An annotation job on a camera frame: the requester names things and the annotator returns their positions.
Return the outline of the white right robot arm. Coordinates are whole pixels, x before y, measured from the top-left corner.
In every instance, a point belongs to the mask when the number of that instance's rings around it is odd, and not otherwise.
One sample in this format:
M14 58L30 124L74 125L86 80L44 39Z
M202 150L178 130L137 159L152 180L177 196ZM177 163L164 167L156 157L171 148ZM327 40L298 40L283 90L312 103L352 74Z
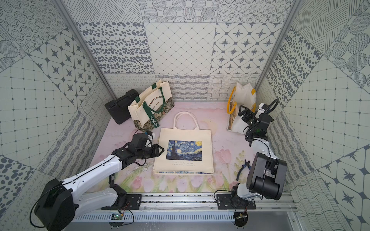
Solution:
M270 113L278 104L278 99L269 105L261 103L255 112L241 105L232 126L232 131L243 134L249 147L256 152L253 162L245 161L237 173L238 181L242 171L249 170L246 183L234 187L236 196L241 199L258 196L279 200L283 193L288 166L273 153L267 136L267 129L274 121Z

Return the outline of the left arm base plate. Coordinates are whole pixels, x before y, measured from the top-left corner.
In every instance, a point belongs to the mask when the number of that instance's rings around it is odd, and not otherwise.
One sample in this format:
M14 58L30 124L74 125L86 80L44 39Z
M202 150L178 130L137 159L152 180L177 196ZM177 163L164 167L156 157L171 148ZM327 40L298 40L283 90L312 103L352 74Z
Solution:
M141 199L141 194L119 194L113 205L109 207L102 207L101 210L139 210Z

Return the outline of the yellow handled white bag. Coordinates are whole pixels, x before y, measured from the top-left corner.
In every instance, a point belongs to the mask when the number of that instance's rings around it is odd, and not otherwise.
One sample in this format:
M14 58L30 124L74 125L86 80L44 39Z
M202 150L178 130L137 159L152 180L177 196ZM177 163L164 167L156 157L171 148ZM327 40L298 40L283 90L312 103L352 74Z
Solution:
M251 120L256 108L256 91L252 84L234 86L227 104L229 122L227 130L243 134L248 121Z

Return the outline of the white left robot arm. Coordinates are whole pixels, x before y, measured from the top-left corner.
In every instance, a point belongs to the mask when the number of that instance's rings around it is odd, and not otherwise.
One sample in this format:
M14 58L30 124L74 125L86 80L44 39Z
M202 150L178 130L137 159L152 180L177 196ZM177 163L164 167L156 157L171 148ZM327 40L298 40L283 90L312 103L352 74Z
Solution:
M128 194L114 182L114 175L131 164L140 165L159 157L164 148L153 144L152 132L136 133L131 142L115 149L111 155L87 170L62 181L49 181L31 209L42 227L48 231L61 231L75 218L97 209L139 209L141 196Z

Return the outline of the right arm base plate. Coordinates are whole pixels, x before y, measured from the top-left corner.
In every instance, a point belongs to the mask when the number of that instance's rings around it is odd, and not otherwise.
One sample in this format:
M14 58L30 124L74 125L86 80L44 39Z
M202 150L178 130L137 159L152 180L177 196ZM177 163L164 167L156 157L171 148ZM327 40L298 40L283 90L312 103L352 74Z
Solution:
M256 209L254 199L246 200L237 196L231 197L231 194L220 193L215 195L217 207L219 210L231 210L231 209Z

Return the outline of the starry night canvas tote bag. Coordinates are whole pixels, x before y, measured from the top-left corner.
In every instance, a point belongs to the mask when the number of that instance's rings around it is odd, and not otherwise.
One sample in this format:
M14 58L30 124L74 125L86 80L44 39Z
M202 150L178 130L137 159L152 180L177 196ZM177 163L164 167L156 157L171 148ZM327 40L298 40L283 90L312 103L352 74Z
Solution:
M179 119L188 115L195 127L182 130L177 127ZM153 172L157 175L213 175L214 160L212 133L202 130L196 117L187 111L179 112L173 120L173 128L162 128L159 146L164 152L155 158Z

